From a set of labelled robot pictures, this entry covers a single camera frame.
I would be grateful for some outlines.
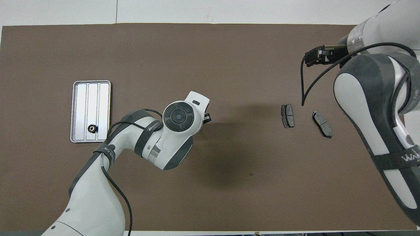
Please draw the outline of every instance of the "robotic arm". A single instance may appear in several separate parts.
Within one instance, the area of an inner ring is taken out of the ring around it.
[[[377,43],[397,47],[367,49],[341,62],[334,82],[336,101],[357,129],[372,161],[404,213],[420,225],[420,148],[399,115],[420,110],[420,1],[401,0],[356,26],[345,45],[320,47],[308,54],[307,66],[330,64]]]
[[[124,149],[131,149],[162,170],[175,168],[190,151],[192,135],[210,121],[205,115],[209,101],[191,91],[184,101],[166,107],[163,123],[145,110],[125,115],[76,175],[66,209],[43,236],[122,236],[123,208],[101,166],[108,170]]]

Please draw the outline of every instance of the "brown table surface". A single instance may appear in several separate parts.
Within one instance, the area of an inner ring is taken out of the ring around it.
[[[212,122],[179,167],[162,171],[125,150],[110,169],[130,200],[134,230],[415,229],[335,102],[338,69],[300,106],[302,56],[352,28],[4,26],[0,228],[44,230],[61,214],[73,177],[98,145],[69,139],[73,83],[109,80],[112,123],[131,110],[162,112],[191,90],[210,98]],[[325,68],[305,69],[306,86]],[[283,127],[282,104],[292,104],[294,128]],[[312,121],[314,110],[328,119],[332,139]]]

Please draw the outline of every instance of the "brown board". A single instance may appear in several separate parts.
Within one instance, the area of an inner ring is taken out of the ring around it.
[[[415,229],[335,102],[338,68],[300,106],[303,55],[352,28],[4,26],[0,229],[44,230],[67,205],[73,177],[98,145],[70,141],[80,80],[112,82],[112,123],[131,110],[162,112],[191,90],[210,98],[212,122],[177,168],[162,171],[125,150],[110,169],[130,200],[134,230]],[[305,69],[306,86],[325,68]],[[283,127],[282,104],[292,104],[294,128]],[[328,119],[332,139],[312,121],[314,110]]]

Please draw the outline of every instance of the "circular button pad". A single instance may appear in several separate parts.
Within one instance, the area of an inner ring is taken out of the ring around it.
[[[182,132],[191,127],[194,121],[192,107],[186,102],[171,104],[165,111],[163,122],[175,132]]]

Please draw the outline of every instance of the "metal tray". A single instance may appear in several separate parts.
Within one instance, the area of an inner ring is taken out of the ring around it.
[[[109,129],[111,82],[76,81],[73,84],[70,140],[75,143],[103,142]],[[97,131],[88,131],[89,125]]]

